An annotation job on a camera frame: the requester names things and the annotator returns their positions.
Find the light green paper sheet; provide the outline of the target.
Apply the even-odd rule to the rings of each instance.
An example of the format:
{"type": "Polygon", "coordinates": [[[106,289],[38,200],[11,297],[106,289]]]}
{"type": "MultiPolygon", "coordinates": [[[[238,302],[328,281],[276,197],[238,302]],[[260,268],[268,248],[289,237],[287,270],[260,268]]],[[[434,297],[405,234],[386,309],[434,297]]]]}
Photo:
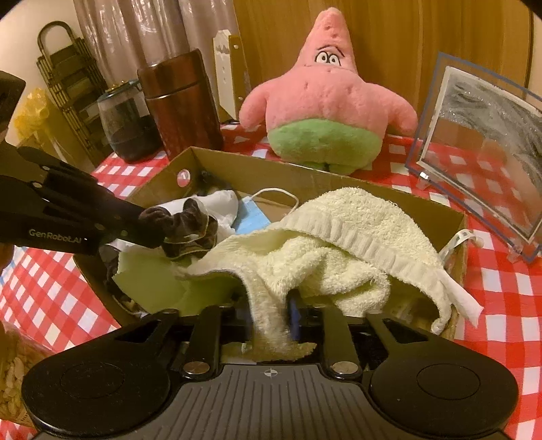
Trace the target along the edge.
{"type": "Polygon", "coordinates": [[[218,274],[188,277],[196,257],[171,260],[161,249],[132,246],[121,251],[113,281],[147,313],[176,309],[180,315],[198,315],[206,307],[228,303],[240,281],[218,274]]]}

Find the dark velvet scrunchie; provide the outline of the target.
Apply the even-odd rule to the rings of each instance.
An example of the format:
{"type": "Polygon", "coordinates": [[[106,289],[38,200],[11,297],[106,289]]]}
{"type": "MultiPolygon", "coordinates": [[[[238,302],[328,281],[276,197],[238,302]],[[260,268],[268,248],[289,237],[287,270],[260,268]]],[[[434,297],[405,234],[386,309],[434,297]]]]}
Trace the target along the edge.
{"type": "Polygon", "coordinates": [[[218,221],[195,198],[183,202],[180,213],[171,214],[162,206],[144,210],[139,219],[164,234],[162,250],[168,259],[203,257],[218,243],[218,221]]]}

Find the white quilted face mask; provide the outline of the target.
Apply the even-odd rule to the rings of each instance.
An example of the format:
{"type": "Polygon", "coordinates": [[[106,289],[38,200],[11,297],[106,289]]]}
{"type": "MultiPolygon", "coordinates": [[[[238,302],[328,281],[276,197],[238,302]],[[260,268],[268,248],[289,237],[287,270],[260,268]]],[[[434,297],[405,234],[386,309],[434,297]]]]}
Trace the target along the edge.
{"type": "MultiPolygon", "coordinates": [[[[155,206],[162,206],[171,214],[176,214],[181,212],[183,202],[188,198],[195,198],[199,205],[209,215],[212,215],[217,219],[218,243],[234,234],[232,224],[237,216],[239,201],[235,191],[231,189],[230,184],[216,179],[205,171],[200,175],[199,191],[197,193],[190,197],[175,199],[155,206]]],[[[140,219],[138,219],[138,221],[141,225],[144,225],[140,219]]],[[[151,231],[159,232],[164,236],[164,234],[154,226],[144,226],[147,226],[151,231]]]]}

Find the cream terry towel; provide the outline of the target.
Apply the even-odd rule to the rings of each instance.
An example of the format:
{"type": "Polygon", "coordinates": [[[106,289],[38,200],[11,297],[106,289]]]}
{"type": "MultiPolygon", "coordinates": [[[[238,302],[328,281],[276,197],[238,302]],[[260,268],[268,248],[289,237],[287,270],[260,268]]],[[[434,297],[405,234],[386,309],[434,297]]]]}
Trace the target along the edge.
{"type": "Polygon", "coordinates": [[[445,271],[429,238],[396,203],[355,187],[307,201],[281,221],[228,237],[202,259],[177,271],[194,295],[219,281],[241,281],[253,318],[254,361],[297,360],[314,351],[294,341],[286,297],[294,289],[315,302],[328,298],[346,316],[383,310],[391,280],[430,298],[439,335],[454,310],[472,324],[482,306],[445,271]]]}

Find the blue surgical mask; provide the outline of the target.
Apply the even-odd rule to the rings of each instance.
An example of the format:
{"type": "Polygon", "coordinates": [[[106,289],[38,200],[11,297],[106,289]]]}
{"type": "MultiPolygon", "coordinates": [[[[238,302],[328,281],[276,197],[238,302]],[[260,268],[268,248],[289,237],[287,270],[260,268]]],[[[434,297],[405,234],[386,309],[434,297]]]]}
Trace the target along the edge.
{"type": "Polygon", "coordinates": [[[299,199],[296,195],[277,187],[263,188],[252,195],[244,196],[238,205],[237,216],[232,224],[232,228],[238,235],[245,235],[253,231],[264,229],[271,224],[266,214],[257,206],[255,198],[263,193],[282,193],[294,200],[294,205],[289,209],[293,212],[299,206],[299,199]]]}

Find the glass jar dark lid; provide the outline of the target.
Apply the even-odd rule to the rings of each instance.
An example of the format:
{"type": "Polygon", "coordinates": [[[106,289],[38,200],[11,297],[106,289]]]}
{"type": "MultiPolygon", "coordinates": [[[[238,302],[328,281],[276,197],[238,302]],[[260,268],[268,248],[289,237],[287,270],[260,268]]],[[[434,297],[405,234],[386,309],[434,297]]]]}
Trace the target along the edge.
{"type": "Polygon", "coordinates": [[[139,80],[108,89],[97,99],[97,107],[111,149],[125,162],[144,160],[162,148],[139,80]]]}

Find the red white checkered tablecloth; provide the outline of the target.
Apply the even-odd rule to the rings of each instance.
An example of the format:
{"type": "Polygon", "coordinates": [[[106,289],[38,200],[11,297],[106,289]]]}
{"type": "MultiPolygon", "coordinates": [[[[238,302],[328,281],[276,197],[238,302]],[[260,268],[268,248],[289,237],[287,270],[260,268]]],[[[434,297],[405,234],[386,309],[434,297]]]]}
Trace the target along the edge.
{"type": "MultiPolygon", "coordinates": [[[[246,132],[222,127],[225,150],[275,160],[263,129],[246,132]]],[[[412,145],[405,137],[388,136],[371,168],[353,177],[379,182],[458,208],[435,189],[422,190],[404,162],[412,145]]],[[[116,196],[128,196],[168,164],[159,152],[147,161],[128,165],[114,153],[94,171],[100,184],[116,196]]],[[[484,307],[477,328],[458,321],[461,344],[501,362],[519,384],[519,404],[507,432],[515,439],[541,439],[541,259],[531,265],[512,263],[508,249],[475,218],[468,228],[483,241],[468,246],[465,289],[484,307]]],[[[21,328],[56,351],[80,344],[117,327],[97,296],[62,252],[17,248],[1,263],[1,319],[21,328]]]]}

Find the brown wooden canister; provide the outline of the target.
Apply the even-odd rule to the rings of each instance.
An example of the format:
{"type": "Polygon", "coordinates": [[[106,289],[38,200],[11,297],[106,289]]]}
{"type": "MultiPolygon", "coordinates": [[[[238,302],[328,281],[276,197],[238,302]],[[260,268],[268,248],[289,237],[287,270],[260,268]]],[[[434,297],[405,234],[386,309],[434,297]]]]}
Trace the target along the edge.
{"type": "Polygon", "coordinates": [[[190,147],[223,147],[209,78],[198,49],[141,68],[138,78],[169,159],[190,147]]]}

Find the black metal rack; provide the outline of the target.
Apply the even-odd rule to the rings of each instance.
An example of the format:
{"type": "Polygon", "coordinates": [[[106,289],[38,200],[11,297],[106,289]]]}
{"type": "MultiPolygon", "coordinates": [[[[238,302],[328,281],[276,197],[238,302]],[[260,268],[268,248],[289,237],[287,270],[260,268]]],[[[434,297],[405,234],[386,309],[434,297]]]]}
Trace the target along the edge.
{"type": "Polygon", "coordinates": [[[37,66],[49,88],[55,105],[80,141],[90,162],[97,166],[111,154],[112,149],[102,127],[97,99],[106,91],[107,83],[98,70],[84,40],[77,37],[63,21],[45,25],[37,37],[40,58],[37,66]],[[61,27],[71,44],[56,52],[46,48],[46,36],[61,27]]]}

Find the gold-lid nut jar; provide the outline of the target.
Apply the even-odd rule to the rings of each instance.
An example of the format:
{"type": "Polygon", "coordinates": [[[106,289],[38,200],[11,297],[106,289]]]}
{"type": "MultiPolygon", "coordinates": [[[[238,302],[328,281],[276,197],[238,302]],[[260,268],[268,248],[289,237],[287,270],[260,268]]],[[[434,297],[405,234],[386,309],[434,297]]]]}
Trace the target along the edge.
{"type": "Polygon", "coordinates": [[[28,371],[53,351],[24,335],[14,325],[0,324],[1,419],[33,428],[22,401],[22,382],[28,371]]]}

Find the brown cardboard box tray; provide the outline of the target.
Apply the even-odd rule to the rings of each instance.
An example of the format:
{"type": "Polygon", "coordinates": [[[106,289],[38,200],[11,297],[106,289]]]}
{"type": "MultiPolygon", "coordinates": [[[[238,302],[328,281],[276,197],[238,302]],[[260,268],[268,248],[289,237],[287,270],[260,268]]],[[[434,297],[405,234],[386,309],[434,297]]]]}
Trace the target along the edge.
{"type": "MultiPolygon", "coordinates": [[[[368,181],[365,175],[359,180],[280,161],[201,148],[187,149],[172,162],[168,162],[164,153],[157,156],[158,159],[129,166],[130,174],[117,166],[119,160],[111,159],[111,166],[106,167],[104,163],[101,167],[103,172],[96,171],[97,180],[107,189],[110,184],[117,184],[116,189],[110,189],[112,193],[142,207],[197,193],[204,186],[202,174],[209,174],[216,180],[230,184],[241,196],[255,194],[264,188],[276,187],[293,193],[301,203],[342,187],[360,187],[374,196],[390,200],[400,206],[419,225],[437,251],[445,247],[454,234],[467,226],[466,216],[462,213],[441,203],[398,190],[399,187],[383,186],[368,181]],[[190,182],[184,188],[177,183],[177,175],[183,170],[189,171],[190,174],[190,182]]],[[[288,212],[286,206],[293,204],[287,201],[288,197],[280,194],[257,197],[262,211],[271,221],[283,218],[288,212]]],[[[122,309],[113,299],[112,293],[107,290],[105,285],[107,271],[101,257],[75,255],[74,260],[82,276],[112,318],[119,325],[135,323],[136,317],[122,309]]],[[[399,317],[400,313],[397,310],[399,304],[412,306],[412,318],[408,315],[401,318],[429,331],[431,322],[437,316],[431,300],[415,291],[414,287],[401,284],[400,281],[392,281],[391,300],[395,303],[389,304],[389,307],[395,309],[392,308],[387,313],[399,317]]]]}

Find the beige curtain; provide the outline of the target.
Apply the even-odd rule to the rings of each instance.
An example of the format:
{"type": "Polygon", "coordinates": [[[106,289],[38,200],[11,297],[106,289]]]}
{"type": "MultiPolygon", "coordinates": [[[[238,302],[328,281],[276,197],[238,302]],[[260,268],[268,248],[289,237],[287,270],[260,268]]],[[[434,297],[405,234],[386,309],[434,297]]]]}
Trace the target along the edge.
{"type": "Polygon", "coordinates": [[[137,77],[146,66],[199,49],[212,88],[212,39],[238,32],[232,1],[75,1],[84,39],[107,84],[137,77]]]}

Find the pink starfish plush toy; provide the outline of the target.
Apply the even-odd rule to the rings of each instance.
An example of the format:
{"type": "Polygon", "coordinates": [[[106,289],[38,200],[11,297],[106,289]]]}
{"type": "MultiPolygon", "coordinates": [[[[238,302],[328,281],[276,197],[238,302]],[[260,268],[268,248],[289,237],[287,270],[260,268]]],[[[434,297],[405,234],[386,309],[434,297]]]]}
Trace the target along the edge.
{"type": "Polygon", "coordinates": [[[266,127],[280,159],[349,175],[374,161],[388,127],[410,136],[418,116],[403,97],[359,76],[345,17],[329,7],[316,17],[294,66],[248,94],[239,122],[244,129],[266,127]]]}

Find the framed sand picture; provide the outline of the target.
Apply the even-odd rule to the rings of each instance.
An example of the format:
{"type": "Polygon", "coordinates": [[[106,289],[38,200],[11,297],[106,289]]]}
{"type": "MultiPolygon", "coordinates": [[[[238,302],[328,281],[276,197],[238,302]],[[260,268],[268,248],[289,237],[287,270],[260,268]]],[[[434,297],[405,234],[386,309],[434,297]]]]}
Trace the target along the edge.
{"type": "Polygon", "coordinates": [[[531,263],[541,255],[541,97],[441,53],[406,166],[531,263]]]}

